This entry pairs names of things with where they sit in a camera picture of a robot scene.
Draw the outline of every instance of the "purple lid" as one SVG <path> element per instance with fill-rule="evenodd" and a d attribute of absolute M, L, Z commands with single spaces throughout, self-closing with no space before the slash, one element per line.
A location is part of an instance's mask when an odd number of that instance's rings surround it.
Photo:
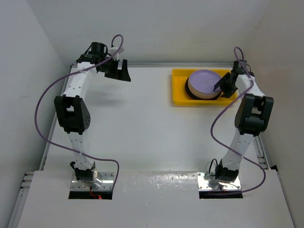
<path fill-rule="evenodd" d="M 197 70 L 190 75 L 189 83 L 200 93 L 214 94 L 220 91 L 220 88 L 213 91 L 214 85 L 220 79 L 221 76 L 211 70 Z"/>

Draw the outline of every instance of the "wall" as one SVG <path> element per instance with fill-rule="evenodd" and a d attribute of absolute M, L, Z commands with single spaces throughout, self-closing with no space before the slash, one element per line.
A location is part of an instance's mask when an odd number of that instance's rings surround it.
<path fill-rule="evenodd" d="M 275 100 L 263 137 L 299 228 L 304 227 L 303 9 L 302 0 L 272 0 L 245 53 L 259 87 Z"/>
<path fill-rule="evenodd" d="M 0 228 L 7 227 L 25 171 L 39 168 L 45 143 L 34 110 L 43 90 L 66 72 L 25 0 L 0 1 Z M 50 91 L 39 124 L 48 134 L 55 110 Z"/>
<path fill-rule="evenodd" d="M 92 41 L 125 37 L 132 62 L 227 62 L 244 49 L 268 0 L 27 0 L 65 64 Z"/>

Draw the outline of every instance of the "purple cable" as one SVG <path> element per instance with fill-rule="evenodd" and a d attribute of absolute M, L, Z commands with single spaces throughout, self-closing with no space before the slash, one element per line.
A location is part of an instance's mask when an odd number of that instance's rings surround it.
<path fill-rule="evenodd" d="M 240 49 L 239 47 L 235 47 L 233 52 L 234 52 L 234 55 L 236 56 L 236 59 L 237 61 L 239 62 L 239 64 L 242 66 L 242 68 L 245 70 L 246 72 L 246 75 L 248 78 L 251 78 L 249 72 L 247 71 L 246 69 L 246 66 L 244 66 L 242 64 L 242 62 L 239 60 L 238 58 L 238 55 L 237 55 L 237 49 L 241 52 L 242 54 L 242 58 L 244 59 L 244 54 L 243 54 L 243 51 L 242 49 Z M 214 125 L 216 124 L 216 122 L 218 121 L 218 119 L 238 100 L 240 99 L 245 93 L 247 93 L 252 87 L 253 87 L 254 83 L 253 81 L 251 81 L 251 85 L 248 89 L 246 89 L 244 92 L 242 92 L 236 99 L 234 99 L 227 107 L 224 108 L 223 111 L 220 112 L 220 114 L 218 114 L 218 116 L 215 118 L 215 120 L 213 121 L 212 125 L 211 125 L 211 129 L 210 129 L 210 134 L 211 134 L 211 137 L 220 145 L 222 145 L 223 147 L 226 147 L 228 150 L 231 150 L 232 152 L 236 153 L 237 155 L 240 155 L 242 156 L 240 153 L 238 153 L 236 150 L 230 148 L 229 146 L 225 145 L 224 143 L 222 143 L 221 141 L 219 141 L 213 134 L 213 128 L 214 128 Z M 253 188 L 250 188 L 250 189 L 247 189 L 247 190 L 244 190 L 244 191 L 241 191 L 241 192 L 231 192 L 231 193 L 223 193 L 221 195 L 225 196 L 225 195 L 234 195 L 234 194 L 239 194 L 239 193 L 245 193 L 245 192 L 249 192 L 249 191 L 252 191 L 252 190 L 255 190 L 257 189 L 258 187 L 260 187 L 262 184 L 264 184 L 265 182 L 265 179 L 266 179 L 266 172 L 265 170 L 263 169 L 262 166 L 260 166 L 258 163 L 246 158 L 246 157 L 243 157 L 246 161 L 258 166 L 262 171 L 263 171 L 263 180 L 261 181 L 261 183 L 259 183 L 258 185 L 256 185 L 255 187 Z"/>
<path fill-rule="evenodd" d="M 81 152 L 78 151 L 78 150 L 74 150 L 74 149 L 72 149 L 72 148 L 69 148 L 69 147 L 66 147 L 66 146 L 57 144 L 57 143 L 55 143 L 55 142 L 52 142 L 52 141 L 50 141 L 49 139 L 47 139 L 47 137 L 45 137 L 45 136 L 41 133 L 41 131 L 40 131 L 39 128 L 38 128 L 38 123 L 37 123 L 38 109 L 39 109 L 40 103 L 41 103 L 41 101 L 42 101 L 44 95 L 45 95 L 45 94 L 47 93 L 47 91 L 48 91 L 53 85 L 55 85 L 57 82 L 59 82 L 59 81 L 65 79 L 65 78 L 68 78 L 68 77 L 70 77 L 70 76 L 72 76 L 72 75 L 76 75 L 76 74 L 81 73 L 81 72 L 83 72 L 83 71 L 87 71 L 87 70 L 90 70 L 90 69 L 92 69 L 92 68 L 98 67 L 98 66 L 100 66 L 100 65 L 102 65 L 102 64 L 104 64 L 104 63 L 106 63 L 107 61 L 109 61 L 111 58 L 113 58 L 113 56 L 115 56 L 115 55 L 119 52 L 119 50 L 122 48 L 123 43 L 124 43 L 124 42 L 123 42 L 123 41 L 124 41 L 124 38 L 123 38 L 123 36 L 120 35 L 120 34 L 117 34 L 116 36 L 114 36 L 111 43 L 113 43 L 113 41 L 115 40 L 116 37 L 120 37 L 120 38 L 122 39 L 122 41 L 121 41 L 121 43 L 120 43 L 118 49 L 117 49 L 109 58 L 106 58 L 104 61 L 102 61 L 102 62 L 100 62 L 100 63 L 98 63 L 98 64 L 96 64 L 96 65 L 94 65 L 94 66 L 90 66 L 90 67 L 88 67 L 88 68 L 82 69 L 81 71 L 78 70 L 78 71 L 76 71 L 76 72 L 73 72 L 73 73 L 70 73 L 70 74 L 67 74 L 67 75 L 64 75 L 64 76 L 60 77 L 60 78 L 57 79 L 55 82 L 53 82 L 52 84 L 50 84 L 50 85 L 48 86 L 48 88 L 46 88 L 45 91 L 42 93 L 41 97 L 40 97 L 39 100 L 38 100 L 36 109 L 35 109 L 35 127 L 36 127 L 36 130 L 37 130 L 38 134 L 40 135 L 40 137 L 41 137 L 43 140 L 45 140 L 46 142 L 48 142 L 49 144 L 52 144 L 52 145 L 54 145 L 54 146 L 58 146 L 58 147 L 61 147 L 61 148 L 63 148 L 63 149 L 66 149 L 66 150 L 69 150 L 69 151 L 73 151 L 73 152 L 76 152 L 76 153 L 81 153 Z M 101 158 L 96 158 L 96 157 L 93 157 L 93 156 L 88 155 L 88 154 L 86 154 L 86 153 L 82 153 L 82 155 L 84 155 L 84 156 L 86 156 L 86 157 L 88 157 L 88 158 L 94 159 L 94 160 L 104 161 L 104 162 L 105 162 L 105 161 L 106 161 L 106 162 L 115 162 L 115 163 L 117 164 L 117 174 L 116 174 L 115 180 L 114 180 L 114 182 L 113 182 L 113 187 L 112 187 L 112 192 L 113 192 L 114 187 L 115 187 L 115 184 L 116 184 L 116 181 L 117 181 L 117 178 L 118 178 L 118 173 L 119 173 L 119 163 L 118 163 L 118 161 L 116 161 L 116 160 L 114 160 L 114 159 L 101 159 Z"/>

